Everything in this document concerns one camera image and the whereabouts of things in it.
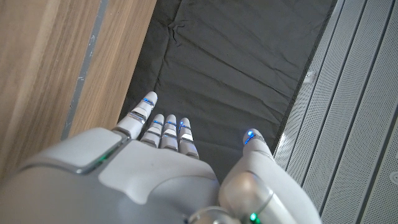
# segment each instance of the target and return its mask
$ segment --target wooden wall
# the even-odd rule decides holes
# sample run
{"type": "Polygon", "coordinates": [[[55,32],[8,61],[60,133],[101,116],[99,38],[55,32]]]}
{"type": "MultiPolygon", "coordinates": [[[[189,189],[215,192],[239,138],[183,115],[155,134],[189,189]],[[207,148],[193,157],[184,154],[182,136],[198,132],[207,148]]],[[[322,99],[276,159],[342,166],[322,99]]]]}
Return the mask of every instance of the wooden wall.
{"type": "Polygon", "coordinates": [[[156,0],[0,0],[0,179],[119,116],[156,0]]]}

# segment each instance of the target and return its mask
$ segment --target metal grille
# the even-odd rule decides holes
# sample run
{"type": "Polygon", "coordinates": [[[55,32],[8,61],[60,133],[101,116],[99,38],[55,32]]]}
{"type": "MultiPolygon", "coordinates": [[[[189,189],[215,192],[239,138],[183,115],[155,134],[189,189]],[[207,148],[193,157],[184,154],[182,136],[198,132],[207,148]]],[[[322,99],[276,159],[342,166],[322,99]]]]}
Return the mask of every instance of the metal grille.
{"type": "Polygon", "coordinates": [[[344,3],[325,63],[318,77],[313,96],[304,117],[287,172],[302,184],[313,150],[323,126],[330,101],[343,69],[351,40],[356,31],[365,0],[344,3]]]}
{"type": "Polygon", "coordinates": [[[398,185],[390,174],[398,171],[398,123],[392,132],[361,223],[398,223],[398,185]]]}
{"type": "Polygon", "coordinates": [[[321,210],[376,58],[392,0],[368,0],[323,125],[303,189],[321,210]]]}
{"type": "MultiPolygon", "coordinates": [[[[343,7],[344,0],[338,0],[335,9],[329,19],[328,25],[322,35],[321,41],[319,42],[317,51],[313,57],[310,68],[308,71],[318,72],[322,66],[323,60],[328,50],[328,46],[336,27],[338,17],[343,7]]],[[[313,87],[315,86],[315,80],[312,83],[303,84],[298,95],[296,102],[293,105],[290,116],[287,120],[285,131],[282,134],[277,150],[275,152],[275,161],[281,168],[287,168],[289,163],[290,155],[296,142],[297,135],[300,131],[302,120],[307,110],[308,102],[310,101],[313,87]]]]}
{"type": "Polygon", "coordinates": [[[322,213],[325,223],[356,222],[372,187],[369,183],[398,104],[397,36],[395,5],[322,213]]]}

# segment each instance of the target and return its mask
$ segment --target robot finger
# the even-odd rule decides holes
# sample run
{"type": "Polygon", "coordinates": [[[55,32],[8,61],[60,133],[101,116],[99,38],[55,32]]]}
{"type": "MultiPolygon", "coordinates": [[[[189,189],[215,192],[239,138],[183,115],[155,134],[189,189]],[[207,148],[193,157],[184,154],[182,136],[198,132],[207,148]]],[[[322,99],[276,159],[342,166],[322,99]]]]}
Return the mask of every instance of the robot finger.
{"type": "Polygon", "coordinates": [[[171,149],[178,152],[177,133],[176,133],[176,118],[174,115],[168,115],[162,133],[162,140],[160,142],[161,149],[171,149]]]}
{"type": "Polygon", "coordinates": [[[148,130],[141,138],[141,142],[146,143],[153,147],[158,147],[160,136],[162,134],[164,117],[161,114],[155,116],[153,122],[150,124],[148,130]]]}
{"type": "Polygon", "coordinates": [[[258,130],[252,128],[246,131],[246,133],[243,135],[243,144],[243,155],[250,151],[258,151],[274,160],[267,143],[258,130]]]}
{"type": "Polygon", "coordinates": [[[179,151],[187,156],[199,159],[198,151],[193,144],[191,124],[188,118],[182,118],[178,129],[179,151]]]}
{"type": "Polygon", "coordinates": [[[126,133],[131,139],[137,139],[156,102],[155,92],[146,94],[138,105],[116,125],[116,129],[126,133]]]}

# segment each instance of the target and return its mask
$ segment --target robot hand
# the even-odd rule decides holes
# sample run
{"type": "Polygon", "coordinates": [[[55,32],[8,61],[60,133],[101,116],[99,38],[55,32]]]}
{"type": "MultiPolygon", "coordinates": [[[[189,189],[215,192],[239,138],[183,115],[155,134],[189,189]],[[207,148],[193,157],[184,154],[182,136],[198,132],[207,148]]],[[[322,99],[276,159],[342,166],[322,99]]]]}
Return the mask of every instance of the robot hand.
{"type": "MultiPolygon", "coordinates": [[[[133,113],[144,116],[148,111],[133,113]]],[[[181,153],[198,159],[189,120],[181,120],[177,139],[175,116],[167,117],[161,135],[163,119],[158,114],[141,141],[158,147],[162,138],[160,148],[178,151],[179,147],[181,153]]],[[[237,219],[243,223],[321,223],[307,194],[275,163],[261,133],[248,130],[243,144],[243,158],[227,175],[218,194],[222,208],[202,209],[191,216],[190,223],[239,223],[237,219]]]]}
{"type": "Polygon", "coordinates": [[[29,159],[0,185],[4,223],[320,223],[299,185],[250,129],[221,187],[190,122],[158,114],[150,92],[112,130],[95,128],[29,159]]]}

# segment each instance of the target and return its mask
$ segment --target gray mat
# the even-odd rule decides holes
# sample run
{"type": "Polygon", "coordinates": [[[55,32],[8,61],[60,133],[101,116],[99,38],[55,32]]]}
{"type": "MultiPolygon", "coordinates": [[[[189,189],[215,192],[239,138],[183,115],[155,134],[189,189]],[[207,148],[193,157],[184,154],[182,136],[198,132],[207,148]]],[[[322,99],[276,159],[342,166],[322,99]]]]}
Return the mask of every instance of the gray mat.
{"type": "Polygon", "coordinates": [[[121,117],[154,90],[152,115],[188,117],[201,160],[223,180],[247,129],[276,147],[334,5],[158,0],[121,117]]]}

